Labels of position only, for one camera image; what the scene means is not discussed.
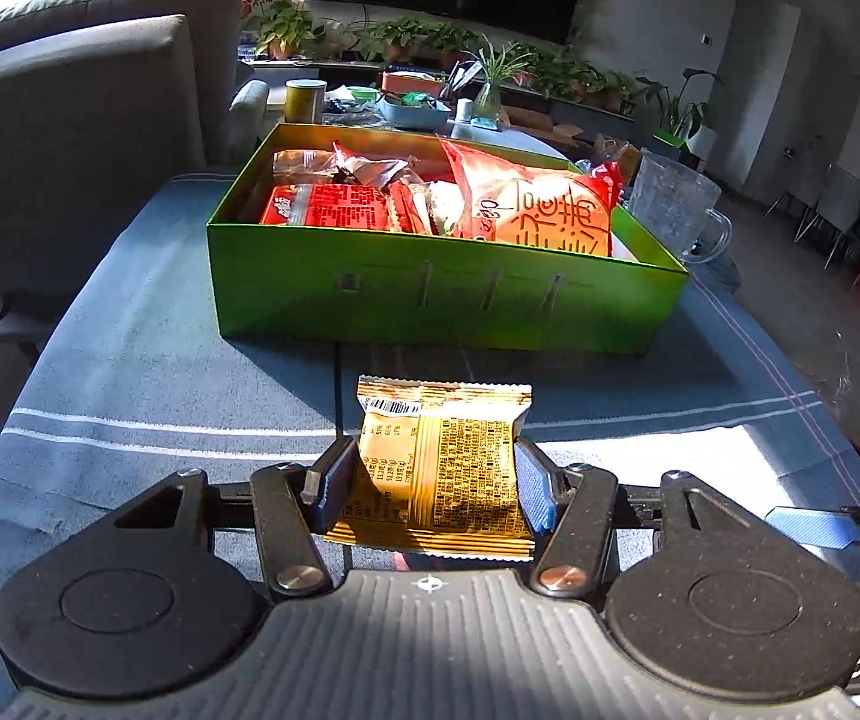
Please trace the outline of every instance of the metal pivot bolt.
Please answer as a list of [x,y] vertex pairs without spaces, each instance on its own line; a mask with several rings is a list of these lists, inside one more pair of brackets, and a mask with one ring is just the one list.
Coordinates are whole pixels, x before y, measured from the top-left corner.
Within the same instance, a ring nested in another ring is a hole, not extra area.
[[305,592],[323,581],[323,572],[314,565],[291,565],[276,575],[276,584],[284,590]]
[[573,592],[586,584],[586,572],[575,565],[553,565],[540,574],[540,584],[556,592]]

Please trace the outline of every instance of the floor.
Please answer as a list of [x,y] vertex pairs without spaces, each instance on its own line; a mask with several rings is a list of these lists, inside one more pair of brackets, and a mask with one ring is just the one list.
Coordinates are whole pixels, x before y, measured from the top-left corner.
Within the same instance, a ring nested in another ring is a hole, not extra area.
[[[855,265],[823,269],[814,247],[793,243],[796,222],[762,206],[724,196],[733,221],[729,254],[743,286],[736,298],[808,377],[844,433],[860,445],[860,293]],[[0,429],[29,366],[13,346],[0,346]]]
[[724,196],[733,221],[729,255],[743,286],[736,299],[810,379],[846,437],[860,445],[860,290],[857,264],[834,262],[806,241],[793,243],[796,219],[750,200]]

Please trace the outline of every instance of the couch armrest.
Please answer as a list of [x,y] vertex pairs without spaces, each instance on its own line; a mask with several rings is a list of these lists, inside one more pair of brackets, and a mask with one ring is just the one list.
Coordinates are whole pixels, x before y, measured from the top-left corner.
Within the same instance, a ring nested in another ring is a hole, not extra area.
[[73,295],[164,181],[205,167],[186,20],[0,52],[0,293]]
[[265,81],[249,81],[236,93],[230,105],[229,164],[244,165],[253,156],[260,137],[260,122],[266,113],[269,86]]

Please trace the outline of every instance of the green box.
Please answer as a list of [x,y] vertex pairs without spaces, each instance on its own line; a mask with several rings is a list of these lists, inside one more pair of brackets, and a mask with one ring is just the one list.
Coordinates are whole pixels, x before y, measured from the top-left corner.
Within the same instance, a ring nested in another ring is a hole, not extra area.
[[[273,154],[415,156],[447,170],[435,136],[278,124],[207,224],[220,335],[507,349],[644,352],[688,274],[623,208],[611,226],[639,263],[497,242],[255,223]],[[471,143],[520,165],[565,160]]]

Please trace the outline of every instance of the tablecloth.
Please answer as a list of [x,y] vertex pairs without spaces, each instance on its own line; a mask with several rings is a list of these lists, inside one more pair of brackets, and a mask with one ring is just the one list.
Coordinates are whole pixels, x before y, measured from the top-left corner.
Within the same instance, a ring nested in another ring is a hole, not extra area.
[[[694,278],[645,357],[335,346],[218,336],[205,223],[229,178],[174,179],[71,306],[0,436],[0,587],[187,466],[243,481],[358,428],[360,373],[534,385],[527,433],[629,484],[678,467],[757,514],[860,502],[860,461],[811,386],[726,293]],[[345,558],[324,547],[330,565]],[[251,539],[217,554],[256,576]],[[354,565],[392,567],[361,551]],[[0,710],[13,694],[0,659]]]

